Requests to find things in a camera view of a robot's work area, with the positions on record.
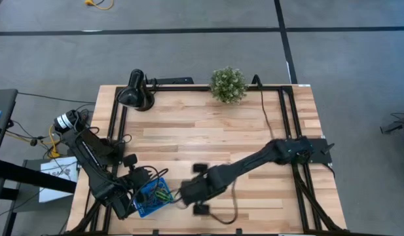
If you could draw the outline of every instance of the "wooden tabletop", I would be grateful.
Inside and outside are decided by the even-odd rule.
[[[103,85],[98,94],[92,126],[100,127],[98,135],[102,138],[107,136],[115,88],[116,85]],[[293,92],[303,134],[319,138],[322,131],[311,88],[293,85]],[[273,136],[285,138],[278,93],[264,91],[263,94]],[[291,117],[289,99],[285,100]],[[179,187],[181,180],[194,176],[191,173],[194,163],[214,166],[235,162],[260,150],[270,140],[258,91],[247,92],[238,105],[218,102],[209,92],[160,91],[155,94],[155,105],[149,111],[128,110],[125,134],[133,136],[132,142],[126,146],[125,155],[136,153],[137,166],[152,165],[159,170],[168,168],[164,178],[170,189]],[[335,223],[345,228],[332,173],[319,164],[311,164],[310,169],[317,200]],[[121,166],[118,175],[127,172],[128,169]],[[81,171],[67,230],[74,228],[84,216],[87,193],[88,178]],[[146,218],[140,218],[136,212],[125,220],[118,220],[112,211],[109,233],[152,233],[153,229],[170,234],[235,233],[237,228],[242,228],[244,233],[302,232],[289,165],[268,163],[239,177],[236,198],[238,219],[231,225],[220,224],[209,216],[193,216],[192,207],[181,210],[169,205]],[[310,206],[307,200],[305,202],[309,225],[313,228]],[[230,188],[208,203],[218,217],[224,220],[233,217]],[[102,229],[104,210],[104,207],[100,210],[97,229]]]

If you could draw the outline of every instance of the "floor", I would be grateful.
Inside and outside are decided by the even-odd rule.
[[[348,228],[404,235],[404,132],[379,131],[394,120],[391,112],[404,112],[400,26],[402,0],[115,0],[108,11],[76,0],[0,0],[0,89],[94,101],[100,85],[125,84],[134,68],[207,83],[225,66],[240,68],[247,82],[257,73],[263,83],[311,84],[324,134],[336,143],[331,155]],[[133,31],[177,28],[240,30]],[[12,117],[43,135],[55,116],[79,105],[19,95]],[[0,159],[21,165],[42,155],[5,138]],[[0,212],[9,205],[0,201]],[[58,233],[68,214],[69,204],[19,214],[13,235]]]

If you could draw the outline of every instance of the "green plant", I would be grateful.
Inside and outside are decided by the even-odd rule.
[[[213,97],[221,102],[237,103],[246,95],[246,80],[239,69],[227,66],[213,72],[210,90]]]

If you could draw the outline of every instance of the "gray carpet floor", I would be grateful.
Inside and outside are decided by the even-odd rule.
[[[404,26],[404,1],[281,2],[287,27]],[[0,31],[209,27],[278,27],[274,2],[115,0],[109,11],[74,0],[0,4]],[[379,131],[394,121],[391,112],[404,112],[404,31],[288,38],[298,82],[311,84],[324,134],[336,144],[331,154],[348,228],[404,235],[404,132]],[[255,73],[263,83],[289,83],[278,32],[0,36],[0,89],[74,100],[94,101],[100,85],[125,84],[134,68],[149,77],[207,83],[213,70],[225,66],[240,68],[248,83]],[[12,118],[44,135],[55,116],[79,105],[19,95]],[[39,147],[11,138],[0,151],[0,159],[17,165],[42,155]],[[0,201],[0,212],[9,205]],[[55,234],[69,210],[66,203],[21,213],[13,235]],[[0,217],[0,231],[4,222]]]

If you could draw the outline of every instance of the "potted plant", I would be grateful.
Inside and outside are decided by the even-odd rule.
[[[239,69],[227,66],[213,72],[210,90],[218,101],[228,104],[238,103],[246,95],[246,80]]]

